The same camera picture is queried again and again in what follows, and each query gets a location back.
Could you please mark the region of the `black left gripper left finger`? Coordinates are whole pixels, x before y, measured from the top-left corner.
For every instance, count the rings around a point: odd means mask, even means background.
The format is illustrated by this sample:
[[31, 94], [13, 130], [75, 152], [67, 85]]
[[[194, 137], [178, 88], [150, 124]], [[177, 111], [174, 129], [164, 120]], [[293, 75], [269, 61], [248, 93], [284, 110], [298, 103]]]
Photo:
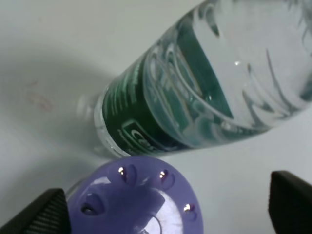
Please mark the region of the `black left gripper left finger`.
[[50, 188], [0, 228], [2, 234], [70, 234], [65, 192]]

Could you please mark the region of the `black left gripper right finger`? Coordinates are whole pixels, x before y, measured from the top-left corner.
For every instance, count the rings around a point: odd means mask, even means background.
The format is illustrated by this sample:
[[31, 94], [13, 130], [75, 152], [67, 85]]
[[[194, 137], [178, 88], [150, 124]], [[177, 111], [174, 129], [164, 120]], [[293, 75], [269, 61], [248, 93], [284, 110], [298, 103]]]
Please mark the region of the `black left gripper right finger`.
[[273, 171], [268, 212], [277, 234], [310, 234], [312, 185], [288, 171]]

